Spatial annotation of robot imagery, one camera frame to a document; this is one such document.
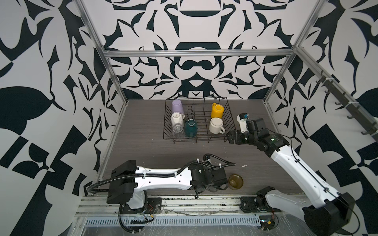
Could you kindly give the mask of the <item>red and white mug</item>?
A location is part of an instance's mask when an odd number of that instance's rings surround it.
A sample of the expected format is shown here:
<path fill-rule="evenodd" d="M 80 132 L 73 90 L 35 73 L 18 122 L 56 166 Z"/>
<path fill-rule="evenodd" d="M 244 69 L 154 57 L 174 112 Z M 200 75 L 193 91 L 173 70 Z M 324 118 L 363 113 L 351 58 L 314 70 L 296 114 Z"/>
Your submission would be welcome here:
<path fill-rule="evenodd" d="M 212 118 L 209 124 L 209 131 L 213 134 L 225 134 L 223 120 L 220 118 Z"/>

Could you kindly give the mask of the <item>yellow mug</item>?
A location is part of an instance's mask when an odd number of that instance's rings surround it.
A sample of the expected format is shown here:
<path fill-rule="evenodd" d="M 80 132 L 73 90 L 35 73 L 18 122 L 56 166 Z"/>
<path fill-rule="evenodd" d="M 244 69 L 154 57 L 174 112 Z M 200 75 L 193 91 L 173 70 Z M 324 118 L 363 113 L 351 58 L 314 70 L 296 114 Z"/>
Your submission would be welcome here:
<path fill-rule="evenodd" d="M 213 103 L 212 104 L 212 111 L 211 111 L 211 118 L 219 118 L 222 119 L 224 113 L 224 107 L 220 104 Z"/>

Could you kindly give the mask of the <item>black wire dish rack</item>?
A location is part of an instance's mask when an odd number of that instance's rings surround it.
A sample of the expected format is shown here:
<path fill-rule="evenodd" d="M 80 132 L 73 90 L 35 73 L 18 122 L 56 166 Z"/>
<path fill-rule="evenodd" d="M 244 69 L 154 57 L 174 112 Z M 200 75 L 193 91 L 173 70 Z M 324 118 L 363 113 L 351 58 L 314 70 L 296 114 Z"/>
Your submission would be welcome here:
<path fill-rule="evenodd" d="M 171 122 L 171 115 L 173 114 L 172 102 L 174 100 L 166 99 L 164 110 L 163 139 L 171 140 L 173 143 L 198 141 L 210 142 L 219 140 L 226 142 L 226 134 L 212 134 L 209 130 L 211 120 L 211 107 L 214 103 L 224 107 L 222 121 L 225 132 L 228 133 L 236 129 L 228 99 L 226 97 L 181 98 L 180 100 L 184 108 L 184 121 L 186 122 L 189 119 L 194 119 L 197 122 L 197 134 L 194 137 L 174 137 Z"/>

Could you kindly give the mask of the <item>cream mug green handle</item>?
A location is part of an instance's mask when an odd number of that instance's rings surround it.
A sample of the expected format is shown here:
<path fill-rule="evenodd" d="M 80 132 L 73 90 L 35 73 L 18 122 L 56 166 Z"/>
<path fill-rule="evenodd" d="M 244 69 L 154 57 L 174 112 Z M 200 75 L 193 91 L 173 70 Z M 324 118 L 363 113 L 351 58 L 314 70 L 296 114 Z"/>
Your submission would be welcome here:
<path fill-rule="evenodd" d="M 196 137 L 198 131 L 197 121 L 194 119 L 187 120 L 187 122 L 185 123 L 184 131 L 187 137 Z"/>

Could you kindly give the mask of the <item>white ceramic mug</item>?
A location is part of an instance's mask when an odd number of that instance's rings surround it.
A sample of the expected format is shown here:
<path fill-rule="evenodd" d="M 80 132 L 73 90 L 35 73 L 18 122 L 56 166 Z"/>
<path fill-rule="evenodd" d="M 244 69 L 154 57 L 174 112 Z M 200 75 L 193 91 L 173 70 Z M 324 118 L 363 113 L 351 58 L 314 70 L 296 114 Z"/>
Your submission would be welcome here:
<path fill-rule="evenodd" d="M 174 112 L 171 115 L 171 124 L 172 126 L 176 124 L 180 124 L 181 126 L 184 126 L 184 118 L 185 114 L 180 113 L 180 112 Z"/>

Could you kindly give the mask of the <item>lavender plastic cup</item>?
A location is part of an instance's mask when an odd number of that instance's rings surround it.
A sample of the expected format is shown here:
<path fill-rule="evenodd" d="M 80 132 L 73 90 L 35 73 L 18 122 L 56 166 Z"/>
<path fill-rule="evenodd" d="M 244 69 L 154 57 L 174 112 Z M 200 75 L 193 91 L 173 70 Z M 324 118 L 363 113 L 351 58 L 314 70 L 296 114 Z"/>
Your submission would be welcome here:
<path fill-rule="evenodd" d="M 180 113 L 180 114 L 185 113 L 181 100 L 175 99 L 172 101 L 172 113 Z"/>

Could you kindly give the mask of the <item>clear glass cup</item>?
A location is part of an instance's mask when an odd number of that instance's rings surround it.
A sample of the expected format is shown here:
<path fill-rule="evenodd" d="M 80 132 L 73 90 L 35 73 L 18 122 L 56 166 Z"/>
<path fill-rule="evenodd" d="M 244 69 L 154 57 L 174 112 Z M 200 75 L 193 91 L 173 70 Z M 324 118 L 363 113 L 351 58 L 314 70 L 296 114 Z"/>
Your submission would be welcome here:
<path fill-rule="evenodd" d="M 182 139 L 185 137 L 184 126 L 181 124 L 174 124 L 172 127 L 173 139 Z"/>

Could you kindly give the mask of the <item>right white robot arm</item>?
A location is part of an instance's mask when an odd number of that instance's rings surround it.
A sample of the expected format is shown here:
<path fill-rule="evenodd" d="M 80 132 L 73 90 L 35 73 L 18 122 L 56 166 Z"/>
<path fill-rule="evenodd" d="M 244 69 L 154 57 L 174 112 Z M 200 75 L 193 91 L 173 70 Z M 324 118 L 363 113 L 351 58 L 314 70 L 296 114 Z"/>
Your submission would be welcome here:
<path fill-rule="evenodd" d="M 266 127 L 262 118 L 250 120 L 247 113 L 237 116 L 240 129 L 227 134 L 230 144 L 252 145 L 279 164 L 298 184 L 306 199 L 284 194 L 273 187 L 257 192 L 255 206 L 259 209 L 279 209 L 304 221 L 317 236 L 334 233 L 353 236 L 343 227 L 350 223 L 355 199 L 349 193 L 340 193 L 329 185 L 299 157 L 282 135 Z"/>

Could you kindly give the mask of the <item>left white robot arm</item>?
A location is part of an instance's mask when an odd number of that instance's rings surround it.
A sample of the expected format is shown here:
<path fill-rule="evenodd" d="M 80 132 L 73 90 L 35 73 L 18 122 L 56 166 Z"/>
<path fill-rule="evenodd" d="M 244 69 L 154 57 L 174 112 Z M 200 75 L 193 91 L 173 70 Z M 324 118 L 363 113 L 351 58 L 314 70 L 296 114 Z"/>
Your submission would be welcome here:
<path fill-rule="evenodd" d="M 106 202 L 119 205 L 118 221 L 121 228 L 136 234 L 154 221 L 153 206 L 148 204 L 148 190 L 193 190 L 195 199 L 198 199 L 205 191 L 226 190 L 228 179 L 225 169 L 235 165 L 210 153 L 179 169 L 146 168 L 137 166 L 136 160 L 129 160 L 114 169 L 109 179 L 90 185 L 86 191 L 107 193 Z"/>

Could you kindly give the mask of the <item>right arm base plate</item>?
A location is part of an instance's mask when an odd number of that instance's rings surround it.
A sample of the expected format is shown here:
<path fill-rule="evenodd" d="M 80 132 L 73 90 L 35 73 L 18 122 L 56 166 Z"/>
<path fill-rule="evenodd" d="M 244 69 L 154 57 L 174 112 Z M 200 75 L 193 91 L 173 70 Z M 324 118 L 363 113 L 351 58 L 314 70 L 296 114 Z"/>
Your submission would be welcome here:
<path fill-rule="evenodd" d="M 240 209 L 244 213 L 251 212 L 266 212 L 265 198 L 261 196 L 256 197 L 241 197 Z"/>

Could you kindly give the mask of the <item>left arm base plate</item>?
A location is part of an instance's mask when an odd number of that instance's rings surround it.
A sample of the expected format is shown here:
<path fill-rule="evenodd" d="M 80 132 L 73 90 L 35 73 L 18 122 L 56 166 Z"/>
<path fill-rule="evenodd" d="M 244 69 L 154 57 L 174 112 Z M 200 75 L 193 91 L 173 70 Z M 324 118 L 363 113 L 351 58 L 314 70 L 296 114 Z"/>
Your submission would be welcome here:
<path fill-rule="evenodd" d="M 152 214 L 160 210 L 162 198 L 160 197 L 147 197 L 144 200 L 137 200 L 132 198 L 127 203 L 121 204 L 121 214 L 139 214 L 147 213 Z"/>

